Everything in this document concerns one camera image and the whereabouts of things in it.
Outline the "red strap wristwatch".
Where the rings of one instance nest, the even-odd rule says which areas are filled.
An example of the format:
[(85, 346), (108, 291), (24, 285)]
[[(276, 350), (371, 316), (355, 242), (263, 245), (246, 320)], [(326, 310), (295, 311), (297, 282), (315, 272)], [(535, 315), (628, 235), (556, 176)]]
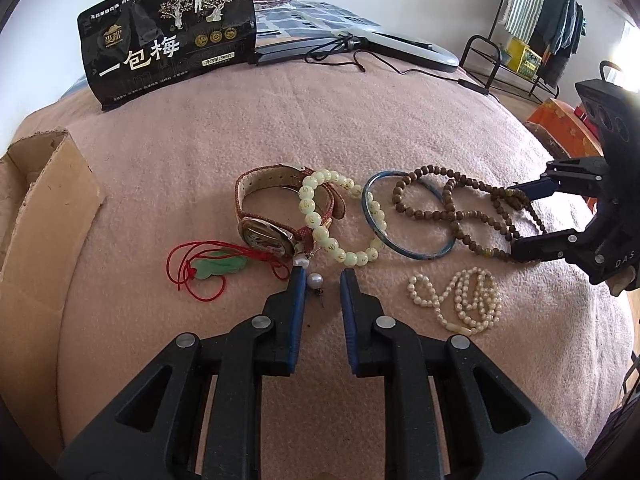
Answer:
[(298, 191), (314, 172), (277, 164), (241, 174), (234, 185), (234, 206), (241, 240), (282, 261), (314, 250), (312, 229), (298, 210)]

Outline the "orange gift box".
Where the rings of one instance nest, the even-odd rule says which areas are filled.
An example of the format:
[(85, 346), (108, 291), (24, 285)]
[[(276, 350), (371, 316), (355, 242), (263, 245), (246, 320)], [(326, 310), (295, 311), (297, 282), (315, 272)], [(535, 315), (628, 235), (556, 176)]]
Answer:
[(554, 160), (602, 156), (596, 128), (581, 107), (558, 99), (545, 100), (525, 121), (525, 127)]

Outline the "yellow box on rack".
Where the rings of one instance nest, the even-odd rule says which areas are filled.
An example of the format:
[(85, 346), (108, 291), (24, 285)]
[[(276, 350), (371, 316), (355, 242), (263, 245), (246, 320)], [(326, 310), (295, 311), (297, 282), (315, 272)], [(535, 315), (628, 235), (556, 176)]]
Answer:
[(533, 79), (541, 64), (541, 57), (528, 44), (512, 37), (506, 46), (509, 61), (506, 67), (527, 79)]

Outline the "hanging dark clothes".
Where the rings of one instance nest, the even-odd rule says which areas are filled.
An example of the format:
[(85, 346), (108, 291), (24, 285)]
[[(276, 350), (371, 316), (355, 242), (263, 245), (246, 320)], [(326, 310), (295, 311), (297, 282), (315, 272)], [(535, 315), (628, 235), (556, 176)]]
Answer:
[(541, 57), (537, 75), (545, 84), (559, 85), (586, 28), (585, 12), (577, 0), (544, 0), (528, 46)]

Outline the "black clothes rack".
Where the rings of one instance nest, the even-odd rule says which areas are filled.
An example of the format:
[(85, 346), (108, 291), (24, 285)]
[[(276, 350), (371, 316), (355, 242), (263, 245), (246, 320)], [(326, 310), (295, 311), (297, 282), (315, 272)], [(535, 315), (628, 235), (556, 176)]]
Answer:
[(496, 14), (486, 35), (471, 36), (464, 47), (461, 63), (465, 64), (474, 54), (487, 62), (487, 70), (470, 70), (472, 77), (480, 86), (489, 91), (500, 88), (511, 96), (540, 103), (539, 91), (552, 98), (560, 96), (560, 83), (557, 87), (545, 84), (538, 75), (527, 79), (506, 67), (509, 55), (506, 46), (512, 37), (529, 44), (537, 25), (544, 0), (500, 0)]

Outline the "pink blanket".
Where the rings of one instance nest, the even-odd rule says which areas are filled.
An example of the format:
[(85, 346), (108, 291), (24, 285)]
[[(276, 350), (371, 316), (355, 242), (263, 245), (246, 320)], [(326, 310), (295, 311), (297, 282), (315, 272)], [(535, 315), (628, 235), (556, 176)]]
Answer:
[[(503, 186), (534, 180), (551, 155), (491, 96), (420, 74), (399, 76), (365, 56), (356, 67), (304, 62), (235, 65), (102, 112), (84, 89), (27, 116), (14, 140), (66, 129), (106, 200), (68, 290), (58, 346), (58, 424), (73, 438), (172, 338), (205, 338), (262, 310), (282, 290), (268, 264), (250, 262), (204, 304), (170, 284), (168, 252), (190, 240), (241, 243), (234, 181), (279, 162), (333, 169), (363, 184), (381, 170), (434, 164)], [(576, 266), (478, 258), (462, 244), (427, 263), (386, 247), (358, 269), (360, 287), (418, 333), (449, 334), (412, 304), (408, 275), (441, 294), (451, 275), (481, 266), (496, 277), (499, 324), (474, 342), (567, 440), (586, 454), (620, 395), (634, 329), (624, 296), (591, 286)], [(342, 266), (319, 250), (291, 378), (266, 378), (262, 478), (384, 478), (382, 379), (350, 372), (338, 283)]]

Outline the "blue bangle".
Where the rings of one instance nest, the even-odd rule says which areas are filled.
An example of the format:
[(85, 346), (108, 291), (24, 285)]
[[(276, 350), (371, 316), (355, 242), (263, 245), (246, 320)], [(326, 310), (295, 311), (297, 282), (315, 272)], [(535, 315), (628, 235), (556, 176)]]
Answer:
[(382, 180), (390, 177), (408, 177), (408, 172), (400, 171), (400, 170), (383, 170), (371, 176), (367, 182), (363, 185), (362, 188), (362, 196), (360, 200), (360, 206), (364, 218), (367, 221), (368, 226), (370, 226), (371, 230), (375, 234), (375, 236), (387, 247), (390, 248), (392, 252), (397, 255), (401, 255), (405, 258), (414, 260), (414, 261), (432, 261), (437, 260), (442, 257), (448, 255), (452, 248), (454, 248), (454, 244), (456, 244), (456, 239), (450, 235), (445, 245), (442, 246), (437, 252), (432, 252), (431, 254), (422, 254), (422, 252), (413, 252), (405, 247), (401, 247), (394, 243), (392, 240), (388, 238), (386, 234), (383, 233), (383, 230), (378, 226), (373, 218), (372, 211), (370, 211), (370, 206), (368, 202), (368, 194), (370, 192), (370, 188), (378, 182), (378, 180)]

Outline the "white pearl earring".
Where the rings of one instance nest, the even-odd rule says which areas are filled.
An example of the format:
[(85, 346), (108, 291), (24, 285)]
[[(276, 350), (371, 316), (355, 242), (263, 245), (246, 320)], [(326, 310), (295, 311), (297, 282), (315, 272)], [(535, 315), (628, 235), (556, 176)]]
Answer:
[(306, 271), (306, 284), (315, 295), (323, 292), (324, 278), (318, 272), (310, 272), (311, 258), (306, 254), (298, 254), (293, 258), (293, 266), (299, 266)]

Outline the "brown cardboard box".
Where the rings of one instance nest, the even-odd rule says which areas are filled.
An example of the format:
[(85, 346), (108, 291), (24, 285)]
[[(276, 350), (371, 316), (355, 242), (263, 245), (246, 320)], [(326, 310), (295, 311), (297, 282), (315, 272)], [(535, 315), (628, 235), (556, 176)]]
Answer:
[(1, 159), (1, 383), (50, 390), (77, 259), (104, 193), (66, 130), (36, 132)]

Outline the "black snack bag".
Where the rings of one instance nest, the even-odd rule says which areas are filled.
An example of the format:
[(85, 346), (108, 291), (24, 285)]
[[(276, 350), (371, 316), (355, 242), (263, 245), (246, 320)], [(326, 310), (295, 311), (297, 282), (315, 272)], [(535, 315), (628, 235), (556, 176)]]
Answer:
[(104, 110), (255, 52), (253, 0), (105, 0), (77, 26), (88, 86)]

